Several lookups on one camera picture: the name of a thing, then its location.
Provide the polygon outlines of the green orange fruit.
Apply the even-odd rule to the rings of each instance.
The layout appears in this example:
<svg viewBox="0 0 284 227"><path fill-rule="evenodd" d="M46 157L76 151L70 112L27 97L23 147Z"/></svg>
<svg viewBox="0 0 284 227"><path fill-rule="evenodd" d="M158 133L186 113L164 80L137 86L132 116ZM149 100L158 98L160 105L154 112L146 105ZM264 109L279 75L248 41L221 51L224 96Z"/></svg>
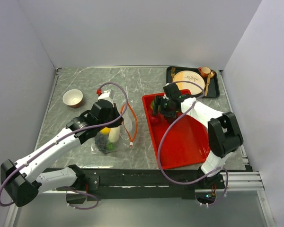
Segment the green orange fruit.
<svg viewBox="0 0 284 227"><path fill-rule="evenodd" d="M152 100L152 102L151 102L151 109L153 110L154 107L155 107L155 100Z"/></svg>

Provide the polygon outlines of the yellow pear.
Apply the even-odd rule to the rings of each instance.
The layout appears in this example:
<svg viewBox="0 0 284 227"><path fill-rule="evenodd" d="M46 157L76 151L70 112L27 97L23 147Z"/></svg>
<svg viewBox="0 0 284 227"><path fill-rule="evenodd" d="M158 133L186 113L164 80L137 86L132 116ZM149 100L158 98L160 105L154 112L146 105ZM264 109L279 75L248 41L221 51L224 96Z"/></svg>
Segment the yellow pear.
<svg viewBox="0 0 284 227"><path fill-rule="evenodd" d="M109 135L110 134L110 129L108 127L103 128L100 133L102 135Z"/></svg>

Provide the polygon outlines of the red apple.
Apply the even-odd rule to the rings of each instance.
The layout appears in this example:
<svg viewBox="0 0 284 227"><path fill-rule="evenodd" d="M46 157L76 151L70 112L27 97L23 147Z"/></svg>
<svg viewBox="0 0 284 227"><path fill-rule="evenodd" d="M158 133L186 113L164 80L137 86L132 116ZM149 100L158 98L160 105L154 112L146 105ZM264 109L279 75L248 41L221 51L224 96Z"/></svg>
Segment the red apple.
<svg viewBox="0 0 284 227"><path fill-rule="evenodd" d="M161 123L161 118L160 118L160 116L159 115L155 115L155 116L153 116L153 115L151 115L150 116L150 122L151 122L151 124L159 124L159 123Z"/></svg>

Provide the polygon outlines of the white radish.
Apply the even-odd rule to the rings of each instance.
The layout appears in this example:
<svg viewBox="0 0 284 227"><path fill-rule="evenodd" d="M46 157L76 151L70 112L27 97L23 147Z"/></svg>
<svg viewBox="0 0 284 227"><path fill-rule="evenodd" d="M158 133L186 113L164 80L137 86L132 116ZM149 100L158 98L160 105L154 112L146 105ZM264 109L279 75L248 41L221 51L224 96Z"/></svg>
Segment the white radish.
<svg viewBox="0 0 284 227"><path fill-rule="evenodd" d="M110 134L108 135L109 143L116 143L120 137L121 126L110 128Z"/></svg>

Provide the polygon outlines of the clear zip bag orange zipper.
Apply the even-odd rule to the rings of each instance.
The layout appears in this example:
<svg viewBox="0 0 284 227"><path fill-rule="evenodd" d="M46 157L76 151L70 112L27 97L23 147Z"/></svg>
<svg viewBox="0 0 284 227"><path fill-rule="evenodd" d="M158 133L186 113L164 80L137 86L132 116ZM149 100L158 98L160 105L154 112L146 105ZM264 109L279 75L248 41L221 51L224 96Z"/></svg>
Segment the clear zip bag orange zipper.
<svg viewBox="0 0 284 227"><path fill-rule="evenodd" d="M91 152L97 155L108 155L113 152L130 149L138 134L139 123L132 106L122 105L120 113L124 121L116 128L103 128L92 139Z"/></svg>

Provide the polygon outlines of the black grape bunch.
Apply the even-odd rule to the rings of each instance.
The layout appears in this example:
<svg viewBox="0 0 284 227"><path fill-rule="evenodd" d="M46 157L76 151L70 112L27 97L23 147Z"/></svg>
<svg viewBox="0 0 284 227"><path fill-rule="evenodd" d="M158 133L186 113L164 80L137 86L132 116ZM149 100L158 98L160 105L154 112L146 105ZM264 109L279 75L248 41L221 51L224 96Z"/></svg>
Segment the black grape bunch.
<svg viewBox="0 0 284 227"><path fill-rule="evenodd" d="M107 137L101 133L97 134L94 138L95 145L103 154L107 153Z"/></svg>

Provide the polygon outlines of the dark purple fruit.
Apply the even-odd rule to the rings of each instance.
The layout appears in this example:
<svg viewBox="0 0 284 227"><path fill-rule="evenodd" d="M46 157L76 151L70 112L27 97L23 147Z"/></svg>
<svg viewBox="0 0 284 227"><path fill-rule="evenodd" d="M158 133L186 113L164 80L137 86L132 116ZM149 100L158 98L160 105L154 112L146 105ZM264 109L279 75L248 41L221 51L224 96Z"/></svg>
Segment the dark purple fruit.
<svg viewBox="0 0 284 227"><path fill-rule="evenodd" d="M169 124L172 124L178 117L166 117L166 121Z"/></svg>

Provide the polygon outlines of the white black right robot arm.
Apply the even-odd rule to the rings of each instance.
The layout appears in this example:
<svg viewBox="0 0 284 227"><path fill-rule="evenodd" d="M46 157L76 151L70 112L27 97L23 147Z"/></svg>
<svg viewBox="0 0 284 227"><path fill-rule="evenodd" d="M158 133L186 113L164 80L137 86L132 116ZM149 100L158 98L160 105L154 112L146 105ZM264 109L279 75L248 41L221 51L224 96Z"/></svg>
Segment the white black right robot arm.
<svg viewBox="0 0 284 227"><path fill-rule="evenodd" d="M167 83L164 95L154 98L153 115L161 114L173 120L159 143L157 161L159 168L165 174L160 161L161 147L167 134L176 123L185 116L189 116L201 123L208 132L210 152L201 165L203 172L198 176L198 183L202 188L209 188L214 183L214 176L222 169L231 152L243 144L243 136L233 112L223 113L199 101L205 95L198 97L191 94L182 94L176 82Z"/></svg>

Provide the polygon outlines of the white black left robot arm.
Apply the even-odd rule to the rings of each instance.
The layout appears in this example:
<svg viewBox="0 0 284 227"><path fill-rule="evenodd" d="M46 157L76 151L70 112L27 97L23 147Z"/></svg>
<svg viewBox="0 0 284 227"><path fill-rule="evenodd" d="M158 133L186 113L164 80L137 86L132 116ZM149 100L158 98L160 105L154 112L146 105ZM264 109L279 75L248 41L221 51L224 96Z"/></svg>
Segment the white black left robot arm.
<svg viewBox="0 0 284 227"><path fill-rule="evenodd" d="M95 137L103 128L122 124L123 118L111 99L99 99L90 110L73 118L46 144L16 162L6 160L0 166L0 191L6 191L12 203L22 207L37 195L56 188L79 190L87 183L85 173L77 166L45 172L45 169L67 152Z"/></svg>

